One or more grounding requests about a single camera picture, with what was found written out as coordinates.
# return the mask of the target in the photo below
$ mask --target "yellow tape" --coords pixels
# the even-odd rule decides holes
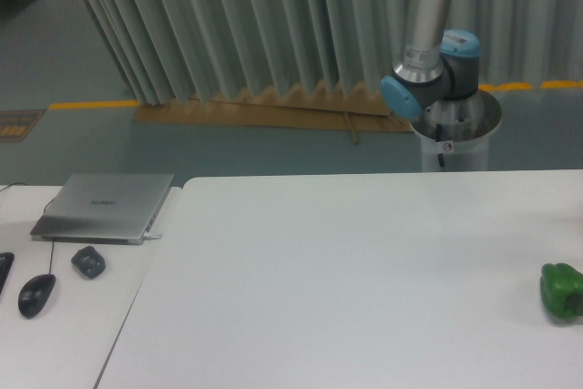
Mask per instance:
[[[509,84],[500,84],[499,86],[493,86],[492,84],[482,84],[478,87],[480,90],[484,91],[509,91],[509,90],[534,90],[530,84],[526,82],[511,82]]]
[[[88,108],[119,108],[139,107],[137,100],[112,100],[98,102],[65,102],[51,104],[48,109],[88,109]]]
[[[583,87],[583,80],[580,81],[546,81],[540,88],[579,88]],[[510,82],[494,86],[492,84],[482,84],[478,87],[483,91],[512,91],[512,90],[535,90],[536,88],[526,82]],[[112,100],[97,102],[66,102],[51,104],[48,109],[89,109],[89,108],[120,108],[139,107],[137,100]]]
[[[583,81],[547,81],[540,85],[541,88],[576,88],[583,87]]]

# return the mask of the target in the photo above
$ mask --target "black mouse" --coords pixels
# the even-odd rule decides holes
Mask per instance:
[[[94,279],[106,268],[105,259],[92,246],[77,251],[71,262],[89,279]]]
[[[34,318],[43,310],[46,300],[53,291],[55,281],[55,275],[43,273],[23,286],[18,295],[18,310],[25,318]]]

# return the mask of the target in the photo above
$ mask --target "green pepper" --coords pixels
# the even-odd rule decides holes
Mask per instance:
[[[545,264],[540,296],[547,310],[559,319],[583,316],[583,273],[565,263]]]

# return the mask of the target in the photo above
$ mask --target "laptop lid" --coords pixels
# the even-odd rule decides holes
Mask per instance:
[[[41,240],[141,243],[170,174],[75,174],[30,231]]]

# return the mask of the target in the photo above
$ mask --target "floor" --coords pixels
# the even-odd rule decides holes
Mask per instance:
[[[503,125],[490,169],[583,169],[583,88],[494,94]],[[125,100],[80,0],[0,5],[0,110]],[[134,108],[48,110],[21,143],[0,143],[0,184],[61,185],[75,172],[173,172],[193,177],[416,172],[413,134],[145,124]]]

